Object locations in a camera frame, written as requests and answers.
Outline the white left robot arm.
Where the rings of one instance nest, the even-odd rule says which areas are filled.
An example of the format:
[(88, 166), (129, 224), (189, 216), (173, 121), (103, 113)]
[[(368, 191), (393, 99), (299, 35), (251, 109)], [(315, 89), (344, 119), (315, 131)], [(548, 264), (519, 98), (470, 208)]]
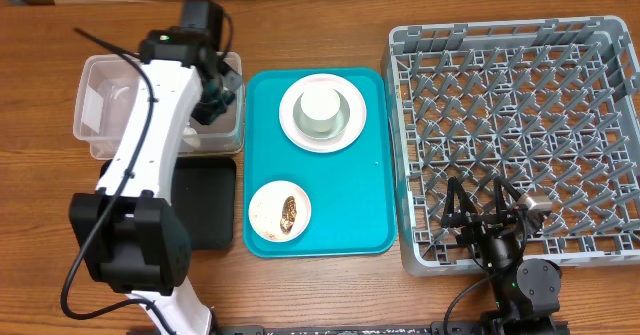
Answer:
[[(225, 61), (231, 16), (212, 0), (184, 0), (180, 22), (152, 30), (130, 52), (80, 30), (79, 35), (128, 63), (139, 82), (132, 112), (109, 167), (91, 193), (76, 193), (69, 220), (79, 244), (60, 293), (69, 318), (89, 320), (139, 306), (163, 334), (216, 334), (187, 273), (191, 239), (171, 205), (171, 186), (189, 120), (211, 124), (235, 99), (241, 75)], [(125, 300), (88, 313), (69, 305), (80, 266)]]

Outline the brown food scrap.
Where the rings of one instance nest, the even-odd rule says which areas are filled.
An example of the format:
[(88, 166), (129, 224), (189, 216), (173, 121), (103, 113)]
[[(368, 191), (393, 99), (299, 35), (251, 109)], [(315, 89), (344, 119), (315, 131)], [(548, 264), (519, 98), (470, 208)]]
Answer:
[(284, 234), (289, 234), (297, 216), (296, 201), (294, 196), (288, 196), (283, 204), (280, 229)]

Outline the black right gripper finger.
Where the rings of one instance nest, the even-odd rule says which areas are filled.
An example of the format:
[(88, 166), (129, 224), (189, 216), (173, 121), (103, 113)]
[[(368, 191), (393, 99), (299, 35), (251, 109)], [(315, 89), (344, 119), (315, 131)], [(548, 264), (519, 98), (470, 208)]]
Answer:
[(455, 201), (459, 203), (459, 209), (463, 213), (475, 213), (477, 214), (477, 209), (475, 208), (473, 202), (469, 198), (468, 194), (462, 187), (460, 181), (456, 177), (450, 177), (447, 183), (447, 195), (445, 199), (445, 215), (453, 215), (455, 210)]
[(502, 176), (496, 176), (493, 179), (493, 185), (494, 185), (495, 209), (497, 214), (502, 214), (507, 212), (507, 204), (504, 198), (504, 193), (507, 193), (515, 201), (518, 201), (522, 196), (522, 192), (517, 190), (511, 183), (509, 183)]

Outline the small pink bowl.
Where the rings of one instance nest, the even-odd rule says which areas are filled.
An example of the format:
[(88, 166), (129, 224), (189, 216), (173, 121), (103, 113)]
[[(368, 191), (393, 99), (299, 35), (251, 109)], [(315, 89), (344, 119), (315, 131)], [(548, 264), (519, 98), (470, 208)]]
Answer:
[[(294, 196), (297, 216), (289, 234), (280, 229), (282, 208), (285, 199)], [(297, 184), (277, 180), (261, 186), (251, 197), (248, 219), (251, 228), (264, 240), (274, 243), (289, 242), (308, 227), (312, 215), (311, 201), (307, 193)]]

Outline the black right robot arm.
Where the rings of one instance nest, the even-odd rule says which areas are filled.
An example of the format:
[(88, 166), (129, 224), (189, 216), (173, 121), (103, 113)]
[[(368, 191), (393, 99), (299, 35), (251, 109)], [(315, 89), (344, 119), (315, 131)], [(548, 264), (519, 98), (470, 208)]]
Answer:
[(479, 321), (463, 325), (468, 334), (568, 334), (568, 325), (557, 323), (562, 271), (555, 262), (527, 259), (531, 234), (542, 228), (552, 213), (552, 202), (542, 191), (521, 192), (505, 178), (493, 179), (494, 211), (477, 211), (459, 180), (448, 179), (441, 226), (456, 228), (456, 243), (468, 249), (486, 276), (458, 294), (442, 322), (445, 334), (454, 334), (450, 323), (455, 306), (481, 285), (491, 285), (497, 308)]

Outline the white tissue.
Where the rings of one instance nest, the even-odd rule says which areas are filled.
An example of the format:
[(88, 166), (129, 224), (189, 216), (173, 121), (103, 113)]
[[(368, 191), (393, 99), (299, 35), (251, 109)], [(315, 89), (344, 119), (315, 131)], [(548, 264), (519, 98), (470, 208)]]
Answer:
[(182, 140), (191, 148), (198, 149), (201, 147), (201, 141), (197, 131), (190, 126), (184, 129)]

